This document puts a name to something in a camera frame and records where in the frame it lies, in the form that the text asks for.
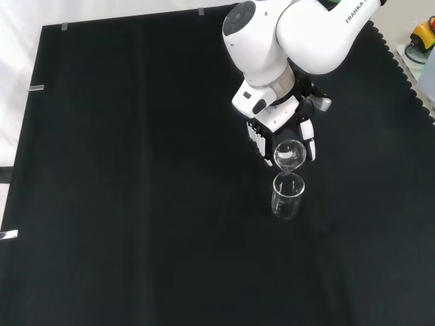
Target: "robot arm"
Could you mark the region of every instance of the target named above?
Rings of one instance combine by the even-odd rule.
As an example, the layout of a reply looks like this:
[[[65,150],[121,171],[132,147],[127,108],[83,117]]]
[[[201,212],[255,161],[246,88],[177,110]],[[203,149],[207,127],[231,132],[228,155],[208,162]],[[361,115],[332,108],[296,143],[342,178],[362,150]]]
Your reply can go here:
[[[299,1],[278,21],[279,45],[307,73],[329,73],[343,62],[358,33],[381,4],[380,0],[342,0],[329,12],[317,1]]]
[[[385,2],[341,0],[329,12],[317,0],[253,0],[238,4],[227,15],[224,42],[245,77],[232,103],[248,119],[248,135],[269,165],[273,135],[295,120],[314,160],[314,130],[304,103],[320,111],[331,103],[315,94],[309,78],[296,80],[287,57],[307,73],[331,72]]]

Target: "black fabric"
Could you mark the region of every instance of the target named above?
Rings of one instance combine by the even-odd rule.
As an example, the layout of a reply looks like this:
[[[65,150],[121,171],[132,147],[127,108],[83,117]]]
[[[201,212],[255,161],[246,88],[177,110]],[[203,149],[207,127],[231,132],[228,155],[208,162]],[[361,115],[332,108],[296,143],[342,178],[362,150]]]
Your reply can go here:
[[[299,216],[231,106],[231,7],[42,30],[0,325],[431,325],[434,128],[368,24],[315,117]]]
[[[10,183],[13,170],[12,166],[0,168],[0,183]]]

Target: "table surface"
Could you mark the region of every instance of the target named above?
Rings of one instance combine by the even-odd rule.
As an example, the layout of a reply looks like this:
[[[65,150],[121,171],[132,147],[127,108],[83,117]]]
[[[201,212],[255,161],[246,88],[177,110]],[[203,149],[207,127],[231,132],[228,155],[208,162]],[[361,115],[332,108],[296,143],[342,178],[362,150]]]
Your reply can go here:
[[[45,26],[0,246],[2,325],[431,325],[434,128],[368,23],[314,78],[299,216],[231,99],[231,7]]]

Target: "metal clip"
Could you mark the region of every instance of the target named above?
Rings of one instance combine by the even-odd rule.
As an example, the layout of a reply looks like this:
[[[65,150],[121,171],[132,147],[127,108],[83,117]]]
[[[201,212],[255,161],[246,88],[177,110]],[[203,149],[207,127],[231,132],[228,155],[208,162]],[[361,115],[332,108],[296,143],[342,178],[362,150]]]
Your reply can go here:
[[[18,230],[0,232],[0,241],[6,240],[6,239],[16,238],[17,236],[18,236]]]
[[[36,90],[44,90],[44,85],[36,85],[36,86],[30,86],[27,92],[34,92]]]

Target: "white wall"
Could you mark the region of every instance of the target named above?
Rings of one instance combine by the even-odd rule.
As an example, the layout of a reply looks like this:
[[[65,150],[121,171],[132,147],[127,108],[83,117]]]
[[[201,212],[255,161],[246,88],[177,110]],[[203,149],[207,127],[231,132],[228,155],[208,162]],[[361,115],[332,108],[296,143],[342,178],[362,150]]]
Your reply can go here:
[[[0,166],[14,165],[41,27],[213,7],[236,0],[0,0]]]

